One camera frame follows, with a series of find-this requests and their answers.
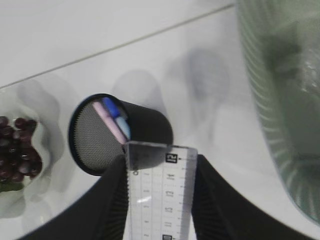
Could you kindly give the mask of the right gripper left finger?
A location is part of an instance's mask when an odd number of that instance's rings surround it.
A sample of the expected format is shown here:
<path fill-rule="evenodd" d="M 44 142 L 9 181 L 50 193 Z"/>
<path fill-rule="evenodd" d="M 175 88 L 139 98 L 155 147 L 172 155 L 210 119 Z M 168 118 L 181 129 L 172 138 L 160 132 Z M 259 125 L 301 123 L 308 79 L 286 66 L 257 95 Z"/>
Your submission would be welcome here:
<path fill-rule="evenodd" d="M 126 160 L 118 156 L 72 206 L 24 240 L 121 240 L 128 213 Z"/>

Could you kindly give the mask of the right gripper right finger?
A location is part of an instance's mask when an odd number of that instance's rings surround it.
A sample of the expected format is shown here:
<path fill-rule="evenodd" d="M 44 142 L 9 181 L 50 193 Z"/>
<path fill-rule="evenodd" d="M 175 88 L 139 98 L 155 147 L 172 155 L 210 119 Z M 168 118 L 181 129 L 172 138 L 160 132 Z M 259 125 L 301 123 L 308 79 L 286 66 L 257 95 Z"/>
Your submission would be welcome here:
<path fill-rule="evenodd" d="M 197 156 L 192 219 L 198 240 L 308 240 L 235 190 L 204 155 Z"/>

